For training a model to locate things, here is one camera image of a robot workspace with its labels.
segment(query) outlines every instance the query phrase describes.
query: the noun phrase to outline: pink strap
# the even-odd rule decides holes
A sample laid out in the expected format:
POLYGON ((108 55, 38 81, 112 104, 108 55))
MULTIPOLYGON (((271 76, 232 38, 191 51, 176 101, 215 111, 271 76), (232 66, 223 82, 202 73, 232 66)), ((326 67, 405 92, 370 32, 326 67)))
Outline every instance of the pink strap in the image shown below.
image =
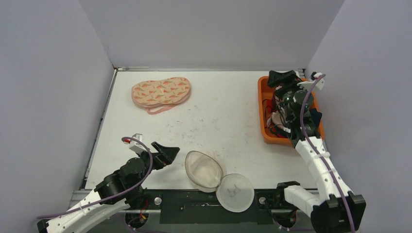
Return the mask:
POLYGON ((168 105, 168 106, 163 107, 163 108, 161 108, 161 109, 159 109, 159 110, 156 110, 156 111, 154 111, 154 112, 151 112, 151 111, 150 111, 150 108, 146 108, 146 112, 149 113, 150 115, 154 115, 154 114, 158 114, 158 113, 161 113, 161 112, 170 110, 170 109, 172 109, 173 107, 175 107, 175 105, 168 105))

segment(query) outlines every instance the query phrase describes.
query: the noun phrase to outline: white table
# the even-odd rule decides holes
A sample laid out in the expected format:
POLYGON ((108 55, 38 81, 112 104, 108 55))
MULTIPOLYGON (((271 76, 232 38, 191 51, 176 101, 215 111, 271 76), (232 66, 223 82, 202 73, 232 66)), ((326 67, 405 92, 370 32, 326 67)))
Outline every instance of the white table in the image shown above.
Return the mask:
POLYGON ((267 71, 118 72, 93 151, 86 189, 93 189, 106 175, 135 157, 120 140, 135 133, 143 134, 148 146, 157 141, 180 147, 172 165, 152 172, 143 183, 149 189, 193 189, 184 161, 190 150, 199 149, 217 150, 228 174, 244 175, 254 188, 275 188, 286 181, 315 188, 304 160, 292 147, 263 142, 258 79, 267 75, 267 71), (182 105, 149 115, 133 104, 133 85, 179 76, 189 79, 192 85, 191 96, 182 105))

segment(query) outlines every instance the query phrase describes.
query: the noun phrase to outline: orange basket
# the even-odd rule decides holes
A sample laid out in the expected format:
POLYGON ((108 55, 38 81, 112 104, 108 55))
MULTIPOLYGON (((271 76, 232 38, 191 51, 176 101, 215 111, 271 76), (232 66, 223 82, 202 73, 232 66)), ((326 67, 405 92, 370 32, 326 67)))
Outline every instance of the orange basket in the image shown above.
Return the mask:
MULTIPOLYGON (((260 116, 260 131, 262 132, 262 136, 263 136, 263 141, 265 141, 268 144, 281 144, 281 145, 288 145, 291 146, 292 143, 288 138, 280 138, 277 137, 276 135, 272 134, 269 129, 266 127, 266 120, 265 119, 265 109, 267 106, 267 101, 263 102, 263 100, 266 99, 270 99, 270 101, 272 101, 272 96, 273 96, 273 92, 275 90, 275 88, 270 88, 268 87, 267 83, 268 83, 268 76, 263 76, 259 79, 258 83, 257 83, 257 89, 258 89, 258 95, 259 95, 259 116, 260 116)), ((318 101, 316 100, 316 96, 315 93, 312 92, 313 95, 313 104, 310 107, 310 109, 312 108, 316 108, 319 112, 319 105, 318 105, 318 101)), ((322 120, 319 124, 318 127, 318 131, 321 135, 321 137, 323 139, 325 139, 325 132, 323 130, 323 124, 322 124, 322 120)))

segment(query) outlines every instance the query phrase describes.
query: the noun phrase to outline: white wall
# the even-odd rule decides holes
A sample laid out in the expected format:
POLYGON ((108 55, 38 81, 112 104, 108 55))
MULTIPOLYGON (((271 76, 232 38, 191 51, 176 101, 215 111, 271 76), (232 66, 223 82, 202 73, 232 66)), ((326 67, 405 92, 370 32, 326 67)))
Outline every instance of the white wall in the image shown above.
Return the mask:
POLYGON ((80 0, 116 67, 306 67, 344 0, 80 0))
POLYGON ((411 232, 412 1, 346 0, 308 66, 332 161, 367 207, 363 233, 411 232))
POLYGON ((113 68, 78 1, 0 3, 0 232, 79 188, 113 68))

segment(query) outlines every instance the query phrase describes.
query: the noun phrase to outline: patterned fabric pouch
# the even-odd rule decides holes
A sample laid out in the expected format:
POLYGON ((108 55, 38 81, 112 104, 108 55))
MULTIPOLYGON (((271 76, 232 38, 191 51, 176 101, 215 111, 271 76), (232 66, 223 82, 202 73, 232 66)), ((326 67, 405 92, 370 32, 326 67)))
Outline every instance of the patterned fabric pouch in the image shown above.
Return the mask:
POLYGON ((153 115, 167 111, 183 103, 190 96, 190 82, 186 78, 174 77, 159 81, 144 81, 132 87, 132 100, 153 115), (162 107, 151 112, 150 109, 162 107))

